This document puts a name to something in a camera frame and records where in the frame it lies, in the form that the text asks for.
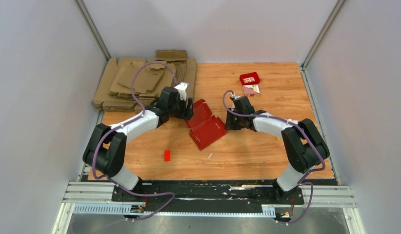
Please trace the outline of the red paper box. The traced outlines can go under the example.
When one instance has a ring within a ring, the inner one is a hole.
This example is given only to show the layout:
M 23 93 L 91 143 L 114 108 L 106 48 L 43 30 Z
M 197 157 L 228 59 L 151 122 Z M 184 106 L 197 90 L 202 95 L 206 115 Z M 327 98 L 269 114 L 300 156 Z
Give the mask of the red paper box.
M 185 120 L 190 128 L 189 135 L 201 151 L 227 134 L 224 122 L 212 114 L 204 99 L 193 104 L 193 116 Z

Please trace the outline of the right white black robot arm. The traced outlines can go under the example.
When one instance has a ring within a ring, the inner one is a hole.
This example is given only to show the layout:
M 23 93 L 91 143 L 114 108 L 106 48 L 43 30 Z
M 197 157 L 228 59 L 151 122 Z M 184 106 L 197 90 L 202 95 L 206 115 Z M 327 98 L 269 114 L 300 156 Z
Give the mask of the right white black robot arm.
M 247 96 L 231 94 L 232 108 L 227 108 L 227 130 L 248 129 L 266 133 L 283 140 L 288 165 L 275 180 L 272 197 L 285 203 L 295 189 L 310 173 L 325 169 L 330 151 L 314 122 L 283 119 L 264 110 L 256 111 Z

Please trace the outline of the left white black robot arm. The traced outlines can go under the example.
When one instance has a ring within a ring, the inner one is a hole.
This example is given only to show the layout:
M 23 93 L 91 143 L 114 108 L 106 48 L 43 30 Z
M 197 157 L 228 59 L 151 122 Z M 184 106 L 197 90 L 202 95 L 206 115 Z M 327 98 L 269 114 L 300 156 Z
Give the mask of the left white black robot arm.
M 142 198 L 141 178 L 124 164 L 127 144 L 140 135 L 159 128 L 170 118 L 189 120 L 193 116 L 193 99 L 187 96 L 188 83 L 163 88 L 160 97 L 138 115 L 114 125 L 95 126 L 82 160 L 124 187 L 131 201 Z

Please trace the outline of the clear card box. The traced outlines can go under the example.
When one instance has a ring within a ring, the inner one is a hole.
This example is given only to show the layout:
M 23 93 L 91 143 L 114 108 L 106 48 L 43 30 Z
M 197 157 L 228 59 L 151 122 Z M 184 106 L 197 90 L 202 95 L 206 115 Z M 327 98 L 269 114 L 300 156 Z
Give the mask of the clear card box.
M 258 84 L 243 85 L 242 91 L 245 96 L 251 96 L 251 97 L 261 94 L 260 87 Z

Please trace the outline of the stack of flat cardboard boxes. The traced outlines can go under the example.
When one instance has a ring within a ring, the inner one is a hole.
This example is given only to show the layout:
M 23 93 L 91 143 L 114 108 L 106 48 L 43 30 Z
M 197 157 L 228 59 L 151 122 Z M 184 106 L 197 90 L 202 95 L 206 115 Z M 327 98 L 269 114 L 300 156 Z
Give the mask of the stack of flat cardboard boxes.
M 197 74 L 195 58 L 185 50 L 156 50 L 155 57 L 112 57 L 107 62 L 92 104 L 106 112 L 140 112 L 142 108 L 133 99 L 136 96 L 144 106 L 158 98 L 166 86 L 186 82 L 188 97 L 193 97 Z

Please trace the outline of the small red block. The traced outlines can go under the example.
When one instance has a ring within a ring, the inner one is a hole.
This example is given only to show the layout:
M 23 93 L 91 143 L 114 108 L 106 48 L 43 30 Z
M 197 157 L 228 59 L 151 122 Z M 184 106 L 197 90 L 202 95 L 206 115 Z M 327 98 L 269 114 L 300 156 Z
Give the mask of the small red block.
M 164 151 L 164 161 L 171 161 L 171 151 L 170 150 Z

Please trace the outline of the red toy brick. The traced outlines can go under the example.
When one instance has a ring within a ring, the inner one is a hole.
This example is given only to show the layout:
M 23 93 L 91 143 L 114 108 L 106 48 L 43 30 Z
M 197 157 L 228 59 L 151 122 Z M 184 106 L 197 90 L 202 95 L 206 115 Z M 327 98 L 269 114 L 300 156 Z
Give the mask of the red toy brick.
M 241 82 L 242 85 L 259 84 L 260 81 L 261 81 L 261 79 L 260 79 L 260 77 L 259 77 L 257 72 L 241 74 L 239 79 L 240 79 L 240 82 Z

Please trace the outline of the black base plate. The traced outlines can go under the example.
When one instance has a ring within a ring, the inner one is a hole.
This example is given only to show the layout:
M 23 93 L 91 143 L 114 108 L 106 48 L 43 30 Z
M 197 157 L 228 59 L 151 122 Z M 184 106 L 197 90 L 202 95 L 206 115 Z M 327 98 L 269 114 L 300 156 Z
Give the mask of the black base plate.
M 283 192 L 273 188 L 272 179 L 255 180 L 144 180 L 137 186 L 142 194 L 172 192 L 183 199 L 250 199 L 258 204 L 303 205 L 301 188 Z

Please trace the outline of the aluminium frame rail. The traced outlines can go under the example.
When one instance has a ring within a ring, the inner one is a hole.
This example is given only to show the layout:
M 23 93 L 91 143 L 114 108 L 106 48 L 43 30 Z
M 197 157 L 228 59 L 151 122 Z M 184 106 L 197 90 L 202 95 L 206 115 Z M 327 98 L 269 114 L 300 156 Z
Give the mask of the aluminium frame rail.
M 258 204 L 250 199 L 183 199 L 172 192 L 132 195 L 110 182 L 69 182 L 53 233 L 65 234 L 74 214 L 124 215 L 144 217 L 150 214 L 189 217 L 250 217 L 299 219 L 301 212 L 340 209 L 344 224 L 352 234 L 364 233 L 364 227 L 348 186 L 301 185 L 303 205 Z

